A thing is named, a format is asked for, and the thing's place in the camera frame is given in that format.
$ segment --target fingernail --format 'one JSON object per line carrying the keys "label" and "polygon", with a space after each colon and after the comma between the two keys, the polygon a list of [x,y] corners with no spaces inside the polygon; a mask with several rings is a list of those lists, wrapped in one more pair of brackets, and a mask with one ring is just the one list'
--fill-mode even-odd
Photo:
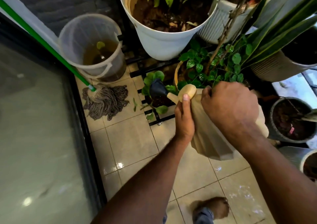
{"label": "fingernail", "polygon": [[183,100],[189,100],[189,95],[188,94],[183,94]]}

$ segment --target black funnel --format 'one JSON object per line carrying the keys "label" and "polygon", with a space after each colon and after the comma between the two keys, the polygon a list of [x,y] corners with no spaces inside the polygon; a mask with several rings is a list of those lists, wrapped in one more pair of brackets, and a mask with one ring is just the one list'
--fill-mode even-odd
{"label": "black funnel", "polygon": [[153,80],[150,86],[150,95],[151,98],[160,97],[160,96],[167,96],[168,90],[165,88],[164,84],[162,83],[161,79]]}

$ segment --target bucket handle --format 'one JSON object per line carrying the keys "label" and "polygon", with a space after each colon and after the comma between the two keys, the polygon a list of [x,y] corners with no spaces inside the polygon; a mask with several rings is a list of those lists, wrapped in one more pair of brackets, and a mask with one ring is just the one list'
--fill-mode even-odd
{"label": "bucket handle", "polygon": [[105,70],[100,75],[97,75],[97,76],[89,75],[89,74],[87,74],[87,72],[85,72],[84,70],[82,70],[80,68],[77,68],[77,70],[79,71],[79,73],[81,73],[83,76],[85,76],[87,78],[97,79],[97,78],[103,77],[109,71],[109,69],[111,67],[112,67],[112,63],[110,62],[110,63],[107,64],[107,67],[105,68]]}

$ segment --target dark wall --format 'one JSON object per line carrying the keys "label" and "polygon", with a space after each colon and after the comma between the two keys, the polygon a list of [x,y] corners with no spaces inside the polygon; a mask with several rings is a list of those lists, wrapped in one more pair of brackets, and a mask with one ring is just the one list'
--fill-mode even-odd
{"label": "dark wall", "polygon": [[101,13],[122,28],[115,0],[20,0],[57,36],[64,25],[84,13]]}

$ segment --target foot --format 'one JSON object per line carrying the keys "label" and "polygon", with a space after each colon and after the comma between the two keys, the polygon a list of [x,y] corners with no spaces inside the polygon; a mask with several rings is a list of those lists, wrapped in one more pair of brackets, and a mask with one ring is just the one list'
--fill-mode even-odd
{"label": "foot", "polygon": [[214,197],[209,200],[200,202],[197,208],[194,210],[193,216],[195,216],[202,208],[207,207],[214,214],[214,220],[222,219],[229,214],[229,204],[225,197]]}

